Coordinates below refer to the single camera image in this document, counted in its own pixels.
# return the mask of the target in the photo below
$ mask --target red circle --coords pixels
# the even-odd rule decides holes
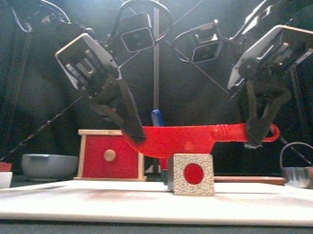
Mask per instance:
[[[184,170],[184,177],[191,184],[199,185],[205,177],[203,166],[199,164],[187,165]]]

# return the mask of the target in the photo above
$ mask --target metal bowl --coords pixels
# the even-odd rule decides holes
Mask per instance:
[[[284,152],[292,145],[296,145],[296,144],[306,145],[313,149],[312,145],[302,143],[302,142],[290,143],[283,148],[283,150],[280,152],[280,168],[282,168],[282,173],[283,173],[283,176],[286,179],[286,186],[311,188],[311,187],[313,187],[313,167],[312,166],[310,166],[310,167],[284,167],[284,165],[283,165]]]
[[[58,154],[25,154],[22,171],[30,180],[57,181],[74,177],[80,158]]]
[[[286,178],[286,186],[308,188],[310,173],[306,167],[284,167],[283,176]]]

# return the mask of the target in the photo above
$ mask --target wooden box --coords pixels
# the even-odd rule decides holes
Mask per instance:
[[[78,179],[144,181],[144,154],[126,143],[120,130],[80,130]]]

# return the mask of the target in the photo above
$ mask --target red plastic tool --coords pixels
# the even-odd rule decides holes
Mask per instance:
[[[247,125],[223,124],[207,126],[144,127],[148,139],[137,144],[124,134],[126,142],[146,156],[171,158],[175,154],[211,154],[216,142],[247,142]],[[272,124],[274,136],[264,139],[275,142],[280,136],[279,127]]]

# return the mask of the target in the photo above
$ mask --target table surface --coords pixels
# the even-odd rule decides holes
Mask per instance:
[[[0,190],[0,219],[313,227],[313,190],[216,183],[215,197],[175,196],[163,182],[65,181]]]

